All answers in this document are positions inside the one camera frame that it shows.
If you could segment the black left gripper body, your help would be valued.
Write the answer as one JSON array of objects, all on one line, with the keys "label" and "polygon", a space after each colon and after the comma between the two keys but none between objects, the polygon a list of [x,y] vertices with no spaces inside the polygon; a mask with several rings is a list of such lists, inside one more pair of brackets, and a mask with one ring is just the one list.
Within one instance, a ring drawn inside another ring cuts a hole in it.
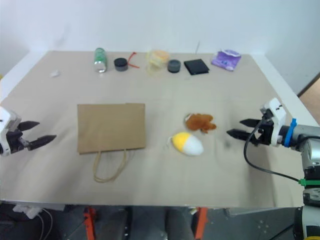
[{"label": "black left gripper body", "polygon": [[8,153],[16,153],[24,149],[29,150],[30,143],[23,139],[23,131],[26,131],[26,128],[18,127],[16,130],[9,130],[6,133],[6,141],[8,147],[5,150]]}]

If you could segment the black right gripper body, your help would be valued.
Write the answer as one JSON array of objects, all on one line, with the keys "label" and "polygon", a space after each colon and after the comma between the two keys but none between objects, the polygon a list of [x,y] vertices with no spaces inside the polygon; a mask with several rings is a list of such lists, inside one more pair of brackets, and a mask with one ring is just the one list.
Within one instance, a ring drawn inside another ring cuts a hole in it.
[{"label": "black right gripper body", "polygon": [[252,138],[250,139],[250,142],[255,146],[259,144],[269,146],[271,144],[273,129],[274,129],[274,123],[271,120],[264,121],[257,130],[260,136],[256,138],[253,135]]}]

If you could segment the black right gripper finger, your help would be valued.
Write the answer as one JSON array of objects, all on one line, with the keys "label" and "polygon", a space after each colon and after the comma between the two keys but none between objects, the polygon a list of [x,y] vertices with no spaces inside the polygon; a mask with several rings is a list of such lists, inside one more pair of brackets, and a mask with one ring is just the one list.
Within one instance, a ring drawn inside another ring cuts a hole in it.
[{"label": "black right gripper finger", "polygon": [[262,120],[247,118],[241,120],[240,123],[246,127],[256,128],[257,126],[260,126],[262,124]]},{"label": "black right gripper finger", "polygon": [[250,136],[249,132],[240,129],[230,129],[226,133],[232,138],[242,141],[246,141]]}]

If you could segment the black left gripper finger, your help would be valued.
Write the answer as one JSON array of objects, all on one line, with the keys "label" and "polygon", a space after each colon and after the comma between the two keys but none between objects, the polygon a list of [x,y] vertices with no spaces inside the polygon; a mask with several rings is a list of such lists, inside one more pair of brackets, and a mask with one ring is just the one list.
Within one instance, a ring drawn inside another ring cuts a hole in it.
[{"label": "black left gripper finger", "polygon": [[49,144],[50,142],[52,142],[56,137],[57,137],[56,135],[45,135],[45,136],[39,137],[38,139],[29,142],[27,149],[29,151],[32,151],[40,147],[43,147]]},{"label": "black left gripper finger", "polygon": [[20,130],[30,130],[39,124],[40,123],[37,121],[23,121],[23,122],[19,123],[19,129]]}]

